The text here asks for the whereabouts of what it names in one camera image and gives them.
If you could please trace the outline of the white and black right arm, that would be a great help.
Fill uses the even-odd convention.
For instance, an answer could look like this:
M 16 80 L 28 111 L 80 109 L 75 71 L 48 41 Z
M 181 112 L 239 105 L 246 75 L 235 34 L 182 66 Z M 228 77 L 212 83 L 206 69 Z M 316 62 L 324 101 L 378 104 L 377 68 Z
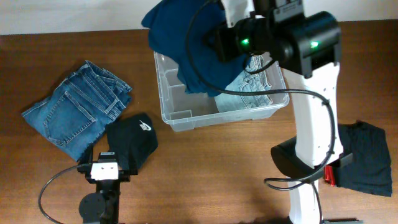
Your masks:
M 222 62 L 268 53 L 278 63 L 292 95 L 296 136 L 271 150 L 281 178 L 268 187 L 290 195 L 285 223 L 322 223 L 318 180 L 328 164 L 348 161 L 338 134 L 336 84 L 341 30 L 322 11 L 306 16 L 302 1 L 223 1 L 226 23 L 215 32 Z

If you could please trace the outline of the dark blue shirt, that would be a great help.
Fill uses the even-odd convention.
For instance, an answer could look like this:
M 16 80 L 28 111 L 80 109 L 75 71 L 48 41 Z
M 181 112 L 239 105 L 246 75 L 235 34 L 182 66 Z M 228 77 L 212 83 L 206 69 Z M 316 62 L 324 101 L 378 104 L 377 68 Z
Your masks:
M 185 47 L 186 34 L 192 17 L 205 3 L 204 0 L 166 0 L 158 3 L 143 18 L 141 24 L 149 29 L 148 40 L 152 50 L 178 64 L 178 79 L 186 86 L 185 93 L 220 93 L 208 88 L 197 77 Z M 203 36 L 225 21 L 225 14 L 212 3 L 201 10 L 189 35 L 189 49 L 200 75 L 209 83 L 225 89 L 243 71 L 245 56 L 222 63 L 216 52 L 202 42 Z

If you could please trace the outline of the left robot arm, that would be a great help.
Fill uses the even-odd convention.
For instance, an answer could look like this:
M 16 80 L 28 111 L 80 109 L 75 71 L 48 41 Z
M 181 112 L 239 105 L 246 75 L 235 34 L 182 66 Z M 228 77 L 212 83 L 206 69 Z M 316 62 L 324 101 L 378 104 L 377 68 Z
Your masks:
M 97 161 L 81 164 L 77 171 L 96 186 L 95 192 L 84 196 L 79 204 L 83 223 L 118 224 L 120 185 L 131 178 L 127 171 L 119 169 L 117 154 L 101 152 Z

